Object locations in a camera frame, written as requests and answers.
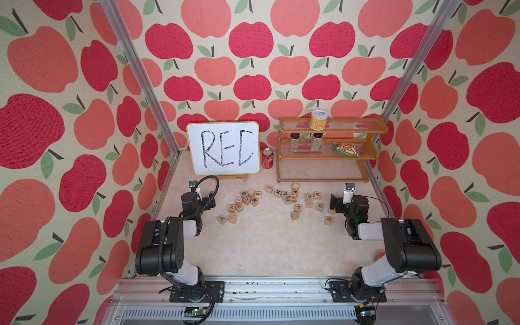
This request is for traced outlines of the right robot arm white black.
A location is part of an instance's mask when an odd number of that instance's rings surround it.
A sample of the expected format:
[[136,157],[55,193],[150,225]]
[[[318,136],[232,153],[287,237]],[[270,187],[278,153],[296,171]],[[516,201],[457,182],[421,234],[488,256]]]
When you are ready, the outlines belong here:
[[325,284],[335,302],[365,303],[384,297],[385,285],[406,276],[436,272],[441,254],[423,223],[392,217],[368,221],[369,200],[350,195],[349,200],[331,196],[330,206],[345,217],[348,235],[355,241],[382,241],[385,256],[359,267],[349,280],[333,279]]

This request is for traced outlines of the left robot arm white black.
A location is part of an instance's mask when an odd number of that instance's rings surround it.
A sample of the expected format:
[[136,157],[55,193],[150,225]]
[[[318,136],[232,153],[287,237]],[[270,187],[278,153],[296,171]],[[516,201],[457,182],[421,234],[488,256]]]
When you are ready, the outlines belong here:
[[135,269],[139,275],[162,276],[171,286],[172,303],[221,303],[225,284],[209,281],[185,257],[184,240],[199,236],[202,214],[215,206],[214,192],[200,198],[197,192],[181,196],[182,216],[146,222],[138,245]]

